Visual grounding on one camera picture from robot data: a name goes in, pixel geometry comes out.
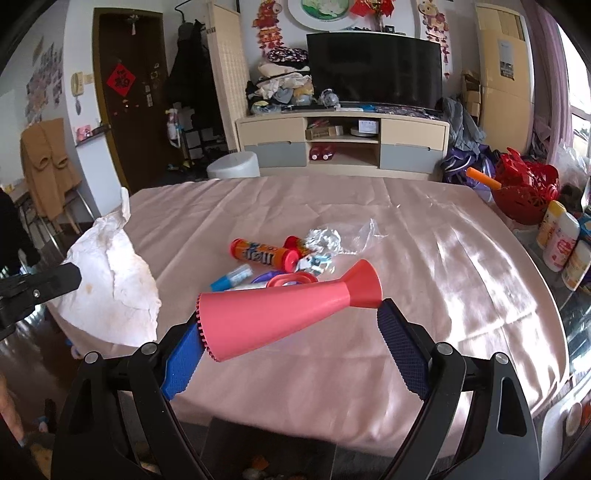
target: red basket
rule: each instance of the red basket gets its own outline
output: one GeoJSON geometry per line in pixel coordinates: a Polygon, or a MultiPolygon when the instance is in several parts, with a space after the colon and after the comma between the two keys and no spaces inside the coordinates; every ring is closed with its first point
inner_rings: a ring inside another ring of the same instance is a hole
{"type": "Polygon", "coordinates": [[[552,165],[523,161],[512,148],[501,155],[495,180],[503,185],[492,197],[507,217],[523,225],[544,219],[548,204],[558,198],[558,171],[552,165]]]}

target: curtain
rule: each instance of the curtain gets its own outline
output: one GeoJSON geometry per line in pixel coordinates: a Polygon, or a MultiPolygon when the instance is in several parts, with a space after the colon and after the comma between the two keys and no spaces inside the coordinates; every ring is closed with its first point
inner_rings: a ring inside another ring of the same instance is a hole
{"type": "Polygon", "coordinates": [[[569,147],[573,145],[566,56],[558,23],[552,15],[535,0],[521,0],[521,3],[530,25],[536,88],[543,87],[540,85],[543,82],[550,100],[550,118],[536,116],[534,129],[540,140],[549,140],[547,162],[554,163],[562,142],[569,147]]]}

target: human hand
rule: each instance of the human hand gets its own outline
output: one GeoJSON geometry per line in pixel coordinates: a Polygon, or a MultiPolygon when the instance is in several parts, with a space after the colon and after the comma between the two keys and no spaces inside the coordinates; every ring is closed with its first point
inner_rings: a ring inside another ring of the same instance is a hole
{"type": "Polygon", "coordinates": [[[0,415],[4,419],[6,425],[14,435],[14,437],[20,442],[25,436],[25,432],[22,428],[22,422],[17,409],[14,406],[14,402],[10,393],[8,392],[8,386],[6,378],[0,373],[0,415]]]}

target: blue gripper pad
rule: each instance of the blue gripper pad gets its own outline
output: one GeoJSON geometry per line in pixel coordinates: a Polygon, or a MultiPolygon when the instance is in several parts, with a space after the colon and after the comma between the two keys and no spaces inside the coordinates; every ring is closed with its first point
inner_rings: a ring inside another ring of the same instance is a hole
{"type": "Polygon", "coordinates": [[[185,391],[204,351],[195,323],[185,332],[166,362],[164,382],[160,388],[166,400],[170,401],[177,393],[185,391]]]}
{"type": "Polygon", "coordinates": [[[428,365],[408,333],[406,319],[396,307],[383,301],[378,308],[378,328],[407,388],[421,400],[429,396],[428,365]]]}

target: tv stand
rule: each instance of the tv stand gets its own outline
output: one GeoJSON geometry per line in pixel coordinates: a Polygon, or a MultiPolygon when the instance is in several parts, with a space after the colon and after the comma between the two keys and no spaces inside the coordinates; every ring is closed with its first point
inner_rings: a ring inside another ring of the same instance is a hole
{"type": "Polygon", "coordinates": [[[240,150],[257,154],[263,176],[320,173],[439,181],[449,136],[449,124],[439,120],[327,109],[244,117],[236,122],[236,129],[240,150]],[[379,134],[306,140],[309,121],[324,117],[335,125],[374,119],[379,122],[379,134]],[[334,157],[308,160],[310,149],[318,144],[331,144],[334,157]]]}

